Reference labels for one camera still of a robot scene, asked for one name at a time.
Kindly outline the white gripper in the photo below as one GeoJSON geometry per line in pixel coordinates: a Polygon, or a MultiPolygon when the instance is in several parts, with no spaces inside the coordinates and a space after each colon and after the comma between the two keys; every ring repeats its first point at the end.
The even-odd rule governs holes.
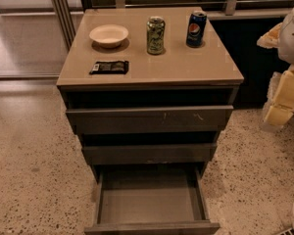
{"type": "MultiPolygon", "coordinates": [[[[262,35],[258,39],[257,45],[267,49],[277,48],[281,26],[282,23],[278,23],[267,33],[262,35]]],[[[265,102],[262,110],[260,128],[263,131],[279,131],[293,117],[294,65],[291,65],[289,69],[283,73],[277,71],[273,73],[269,81],[268,99],[274,106],[269,102],[265,102]]]]}

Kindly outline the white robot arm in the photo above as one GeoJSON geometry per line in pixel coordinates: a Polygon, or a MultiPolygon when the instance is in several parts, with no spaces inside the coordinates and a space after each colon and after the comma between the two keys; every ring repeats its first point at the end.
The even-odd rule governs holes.
{"type": "Polygon", "coordinates": [[[258,39],[257,45],[276,48],[278,58],[289,64],[288,70],[273,73],[262,111],[261,129],[276,132],[294,116],[294,7],[282,23],[258,39]]]}

